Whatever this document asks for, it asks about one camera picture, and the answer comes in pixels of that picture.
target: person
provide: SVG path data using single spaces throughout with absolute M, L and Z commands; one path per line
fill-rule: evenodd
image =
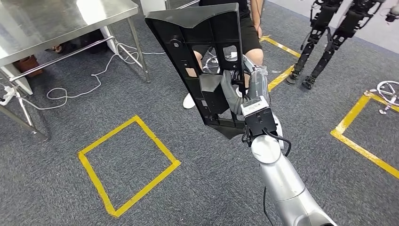
M 259 43 L 259 39 L 262 36 L 261 29 L 261 12 L 263 7 L 263 0 L 251 0 L 251 10 L 247 5 L 247 0 L 200 0 L 199 6 L 209 6 L 216 4 L 234 3 L 239 4 L 239 18 L 240 18 L 240 29 L 241 29 L 241 45 L 243 54 L 252 60 L 256 65 L 263 64 L 263 51 L 262 46 Z M 205 55 L 209 46 L 195 46 L 193 47 L 194 54 L 197 58 L 199 67 L 202 68 L 202 57 Z M 191 77 L 197 77 L 194 69 L 187 69 L 188 75 Z M 245 85 L 248 87 L 249 75 L 245 74 Z M 191 95 L 188 94 L 183 101 L 183 107 L 186 109 L 193 108 L 195 106 L 194 100 Z

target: stainless steel table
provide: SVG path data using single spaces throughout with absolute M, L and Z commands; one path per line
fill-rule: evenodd
M 137 13 L 138 5 L 131 0 L 0 0 L 0 66 L 127 19 L 139 54 L 138 61 L 134 60 L 144 70 L 149 82 L 147 66 L 131 18 Z M 17 87 L 16 80 L 108 40 L 117 42 L 111 33 L 111 36 L 104 40 L 42 64 L 14 78 L 8 78 L 1 72 L 0 76 L 3 76 L 10 86 Z M 28 124 L 1 105 L 0 112 L 46 139 L 35 129 L 22 100 L 19 101 Z

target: robotic hand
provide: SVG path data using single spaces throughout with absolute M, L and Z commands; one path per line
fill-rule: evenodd
M 385 20 L 387 22 L 393 22 L 394 20 L 397 19 L 399 19 L 399 0 L 396 3 L 396 5 L 391 8 Z

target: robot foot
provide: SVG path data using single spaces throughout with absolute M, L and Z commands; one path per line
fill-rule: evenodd
M 296 73 L 290 73 L 289 74 L 289 76 L 286 78 L 286 81 L 289 83 L 289 84 L 295 84 L 296 83 L 296 80 L 298 80 L 298 74 L 296 74 Z
M 311 89 L 312 85 L 314 85 L 315 79 L 311 76 L 306 76 L 306 79 L 304 82 L 302 82 L 302 86 Z

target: white sneaker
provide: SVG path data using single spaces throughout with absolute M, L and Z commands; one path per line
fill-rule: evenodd
M 236 89 L 236 93 L 237 93 L 238 97 L 242 98 L 242 93 L 238 90 L 238 87 Z
M 187 94 L 187 96 L 184 98 L 183 101 L 183 107 L 185 109 L 191 109 L 195 106 L 194 100 L 192 99 L 190 94 Z

